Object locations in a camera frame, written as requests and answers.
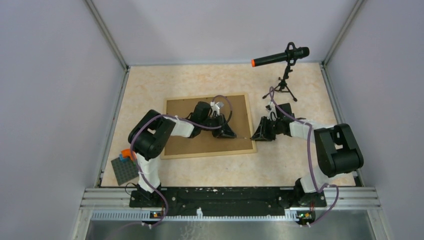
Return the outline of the wooden picture frame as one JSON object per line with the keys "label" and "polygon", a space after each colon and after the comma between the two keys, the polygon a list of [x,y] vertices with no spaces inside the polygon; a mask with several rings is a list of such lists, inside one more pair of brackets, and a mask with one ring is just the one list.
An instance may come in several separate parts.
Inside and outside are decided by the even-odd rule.
{"label": "wooden picture frame", "polygon": [[[163,112],[172,116],[187,117],[196,104],[212,102],[213,95],[168,98],[164,101]],[[230,93],[226,96],[232,105],[229,127],[236,138],[215,138],[212,132],[202,130],[195,138],[171,136],[161,153],[161,159],[184,159],[243,155],[257,153],[256,142],[251,140],[254,133],[250,103],[247,93]]]}

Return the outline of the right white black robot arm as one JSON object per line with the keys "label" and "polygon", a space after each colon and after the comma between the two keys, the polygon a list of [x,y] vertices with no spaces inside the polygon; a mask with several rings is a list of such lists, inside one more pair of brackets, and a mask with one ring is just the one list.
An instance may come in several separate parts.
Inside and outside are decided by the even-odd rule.
{"label": "right white black robot arm", "polygon": [[275,105],[270,102],[267,116],[260,123],[251,139],[270,142],[277,135],[300,138],[307,141],[307,157],[311,161],[311,145],[315,145],[317,166],[296,180],[293,200],[299,206],[307,206],[324,186],[333,179],[360,169],[364,157],[351,127],[346,123],[321,124],[306,118],[296,118],[290,103]]}

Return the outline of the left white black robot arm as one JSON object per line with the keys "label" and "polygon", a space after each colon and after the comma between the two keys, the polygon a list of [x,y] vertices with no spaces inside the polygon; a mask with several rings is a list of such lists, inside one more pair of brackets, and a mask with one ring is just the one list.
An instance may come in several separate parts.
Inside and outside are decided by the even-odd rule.
{"label": "left white black robot arm", "polygon": [[214,138],[234,139],[236,133],[229,126],[231,117],[221,113],[222,102],[199,101],[187,117],[161,114],[151,109],[128,135],[129,154],[135,159],[139,181],[136,185],[141,200],[149,207],[160,202],[160,155],[170,137],[192,139],[202,131],[211,132]]}

